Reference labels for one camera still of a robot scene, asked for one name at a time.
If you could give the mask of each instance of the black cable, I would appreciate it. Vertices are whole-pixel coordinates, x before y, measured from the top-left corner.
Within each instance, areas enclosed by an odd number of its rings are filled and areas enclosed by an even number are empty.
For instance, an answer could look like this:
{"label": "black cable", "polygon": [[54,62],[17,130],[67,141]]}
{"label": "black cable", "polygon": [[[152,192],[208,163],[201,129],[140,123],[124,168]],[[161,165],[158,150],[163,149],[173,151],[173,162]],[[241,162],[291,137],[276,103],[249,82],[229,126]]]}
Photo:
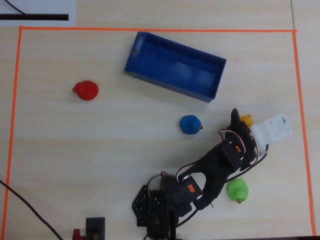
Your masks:
{"label": "black cable", "polygon": [[59,233],[57,233],[57,231],[46,221],[44,220],[44,218],[42,216],[39,215],[39,213],[30,205],[29,202],[27,202],[27,200],[25,200],[22,196],[20,196],[19,193],[17,193],[15,190],[13,190],[11,187],[9,187],[7,184],[5,184],[3,181],[0,180],[0,184],[2,184],[3,186],[5,186],[7,189],[10,190],[10,192],[12,192],[14,195],[16,195],[22,202],[24,202],[30,209],[31,211],[38,217],[38,219],[41,220],[41,222],[43,222],[53,233],[54,235],[56,235],[56,237],[59,240],[64,240]]}
{"label": "black cable", "polygon": [[176,227],[178,228],[178,227],[180,227],[181,225],[183,225],[183,224],[185,224],[186,222],[188,222],[194,215],[196,215],[196,213],[197,213],[198,211],[199,211],[198,209],[194,210],[193,213],[191,213],[185,220],[183,220],[182,222],[178,223],[178,224],[176,225]]}
{"label": "black cable", "polygon": [[268,154],[268,148],[269,148],[269,144],[267,144],[267,145],[265,146],[265,151],[266,151],[266,153],[263,155],[263,157],[261,157],[261,159],[260,159],[259,161],[257,161],[255,164],[251,165],[250,167],[248,167],[246,170],[244,170],[243,172],[239,173],[238,175],[229,178],[227,181],[225,181],[225,183],[228,183],[228,182],[230,182],[231,180],[240,177],[241,175],[245,174],[245,173],[248,172],[250,169],[252,169],[254,166],[258,165],[258,163],[260,163],[263,159],[266,158],[266,156],[267,156],[267,154]]}
{"label": "black cable", "polygon": [[14,8],[15,10],[17,10],[19,13],[29,17],[28,14],[26,14],[25,12],[21,11],[20,9],[16,8],[14,5],[12,5],[8,0],[4,0],[7,4],[9,4],[12,8]]}

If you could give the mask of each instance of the orange label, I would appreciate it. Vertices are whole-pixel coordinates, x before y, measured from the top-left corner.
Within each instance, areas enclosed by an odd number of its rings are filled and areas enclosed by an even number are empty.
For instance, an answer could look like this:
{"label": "orange label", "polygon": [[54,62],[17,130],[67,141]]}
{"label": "orange label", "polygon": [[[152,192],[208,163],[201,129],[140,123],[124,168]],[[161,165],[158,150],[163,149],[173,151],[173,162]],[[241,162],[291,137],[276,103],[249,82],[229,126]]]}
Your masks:
{"label": "orange label", "polygon": [[241,152],[241,148],[239,146],[235,146],[235,148],[238,150],[238,152]]}
{"label": "orange label", "polygon": [[188,185],[188,188],[189,188],[190,192],[192,192],[192,193],[194,193],[196,191],[194,186],[192,186],[191,184]]}

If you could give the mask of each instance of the blue plastic container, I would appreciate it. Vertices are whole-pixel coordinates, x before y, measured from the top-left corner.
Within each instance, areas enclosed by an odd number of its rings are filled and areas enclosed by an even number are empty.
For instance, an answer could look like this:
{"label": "blue plastic container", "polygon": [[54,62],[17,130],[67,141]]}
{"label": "blue plastic container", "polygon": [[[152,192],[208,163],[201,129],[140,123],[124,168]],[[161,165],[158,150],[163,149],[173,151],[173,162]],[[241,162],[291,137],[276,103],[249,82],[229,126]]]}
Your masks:
{"label": "blue plastic container", "polygon": [[210,103],[227,60],[149,32],[136,35],[124,71],[136,79]]}

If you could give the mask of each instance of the red toy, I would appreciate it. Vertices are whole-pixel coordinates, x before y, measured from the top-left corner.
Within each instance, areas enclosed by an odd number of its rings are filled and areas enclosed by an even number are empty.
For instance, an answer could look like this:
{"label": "red toy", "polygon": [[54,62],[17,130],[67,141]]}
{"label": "red toy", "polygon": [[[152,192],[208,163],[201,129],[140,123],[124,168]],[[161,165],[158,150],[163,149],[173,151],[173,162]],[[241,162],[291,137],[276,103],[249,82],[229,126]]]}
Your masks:
{"label": "red toy", "polygon": [[93,81],[86,80],[78,82],[72,91],[76,92],[79,98],[89,101],[97,96],[99,88]]}

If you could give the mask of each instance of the white paper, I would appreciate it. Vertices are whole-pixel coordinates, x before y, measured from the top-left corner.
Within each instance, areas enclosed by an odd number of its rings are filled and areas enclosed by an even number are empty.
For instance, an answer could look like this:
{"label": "white paper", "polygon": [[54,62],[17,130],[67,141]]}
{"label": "white paper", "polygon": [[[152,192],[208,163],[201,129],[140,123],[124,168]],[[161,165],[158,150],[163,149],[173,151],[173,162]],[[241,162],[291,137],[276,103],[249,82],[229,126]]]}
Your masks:
{"label": "white paper", "polygon": [[[76,0],[9,0],[26,14],[68,14],[68,21],[0,20],[0,26],[73,27],[76,24]],[[4,0],[0,0],[0,14],[20,14]]]}

